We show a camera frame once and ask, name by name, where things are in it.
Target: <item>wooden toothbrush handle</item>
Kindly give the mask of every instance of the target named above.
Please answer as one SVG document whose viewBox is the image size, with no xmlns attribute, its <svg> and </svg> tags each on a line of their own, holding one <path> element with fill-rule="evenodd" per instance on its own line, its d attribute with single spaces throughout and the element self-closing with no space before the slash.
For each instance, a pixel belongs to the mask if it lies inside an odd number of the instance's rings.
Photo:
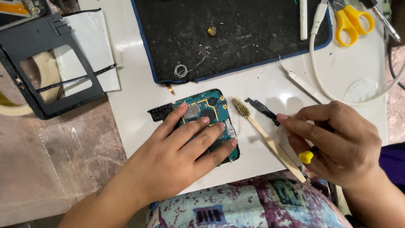
<svg viewBox="0 0 405 228">
<path fill-rule="evenodd" d="M 284 163 L 286 168 L 288 168 L 302 183 L 306 181 L 304 175 L 301 173 L 300 169 L 294 163 L 294 161 L 288 156 L 288 154 L 274 141 L 274 139 L 269 136 L 260 126 L 259 124 L 252 119 L 252 117 L 247 118 L 252 125 L 262 134 L 264 140 L 267 142 L 269 147 L 274 151 L 274 153 L 280 158 L 280 160 Z"/>
</svg>

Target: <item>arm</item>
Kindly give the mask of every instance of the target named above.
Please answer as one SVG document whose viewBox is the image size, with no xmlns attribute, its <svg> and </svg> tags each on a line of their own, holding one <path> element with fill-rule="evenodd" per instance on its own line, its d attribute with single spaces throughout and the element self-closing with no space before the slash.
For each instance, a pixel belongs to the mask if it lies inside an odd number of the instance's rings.
<svg viewBox="0 0 405 228">
<path fill-rule="evenodd" d="M 237 140 L 196 161 L 223 133 L 225 124 L 206 128 L 209 118 L 202 117 L 173 131 L 187 108 L 183 103 L 170 113 L 117 175 L 72 207 L 59 227 L 123 227 L 144 206 L 177 195 L 219 165 Z"/>
<path fill-rule="evenodd" d="M 294 117 L 279 114 L 277 119 L 297 154 L 310 148 L 305 139 L 320 149 L 305 166 L 341 186 L 351 212 L 364 225 L 396 228 L 405 224 L 405 195 L 378 165 L 381 139 L 372 123 L 337 101 L 305 107 Z M 325 130 L 330 127 L 334 133 Z"/>
</svg>

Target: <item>masking tape roll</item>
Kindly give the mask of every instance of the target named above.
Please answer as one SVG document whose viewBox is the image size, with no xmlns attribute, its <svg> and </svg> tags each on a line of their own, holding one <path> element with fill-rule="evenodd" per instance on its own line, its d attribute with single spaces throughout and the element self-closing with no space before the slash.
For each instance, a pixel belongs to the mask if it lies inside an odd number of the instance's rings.
<svg viewBox="0 0 405 228">
<path fill-rule="evenodd" d="M 32 57 L 38 66 L 41 75 L 40 87 L 50 86 L 61 82 L 56 59 L 49 52 L 42 52 Z M 53 102 L 58 97 L 59 87 L 41 92 L 40 95 L 45 103 Z M 0 91 L 0 114 L 6 116 L 23 116 L 33 111 L 28 104 L 18 105 L 7 99 Z"/>
</svg>

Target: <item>green circuit board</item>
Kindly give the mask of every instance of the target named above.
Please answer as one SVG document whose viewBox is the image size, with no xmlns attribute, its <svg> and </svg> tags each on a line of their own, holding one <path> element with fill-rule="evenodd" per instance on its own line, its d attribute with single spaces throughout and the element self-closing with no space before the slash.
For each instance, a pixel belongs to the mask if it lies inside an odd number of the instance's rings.
<svg viewBox="0 0 405 228">
<path fill-rule="evenodd" d="M 175 104 L 173 104 L 172 108 L 175 109 L 183 102 L 186 102 L 188 104 L 188 110 L 179 120 L 177 127 L 180 127 L 185 123 L 197 120 L 203 116 L 207 116 L 210 118 L 209 124 L 210 126 L 214 125 L 217 122 L 225 123 L 224 132 L 207 149 L 207 151 L 205 151 L 204 154 L 211 153 L 215 149 L 219 148 L 223 144 L 223 142 L 231 138 L 236 138 L 235 129 L 233 128 L 232 122 L 230 121 L 229 118 L 228 104 L 220 90 L 213 89 L 207 92 L 202 92 L 200 94 L 178 100 L 175 102 Z M 233 152 L 229 155 L 229 157 L 225 159 L 223 163 L 232 162 L 238 159 L 239 156 L 240 152 L 239 147 L 237 146 L 233 150 Z"/>
</svg>

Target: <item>patterned clothing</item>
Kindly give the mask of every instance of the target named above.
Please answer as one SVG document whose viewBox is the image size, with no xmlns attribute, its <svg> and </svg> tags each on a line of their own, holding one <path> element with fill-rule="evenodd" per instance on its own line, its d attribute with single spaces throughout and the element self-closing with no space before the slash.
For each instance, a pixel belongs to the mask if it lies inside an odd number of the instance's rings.
<svg viewBox="0 0 405 228">
<path fill-rule="evenodd" d="M 352 227 L 328 198 L 326 181 L 284 170 L 155 202 L 147 228 Z"/>
</svg>

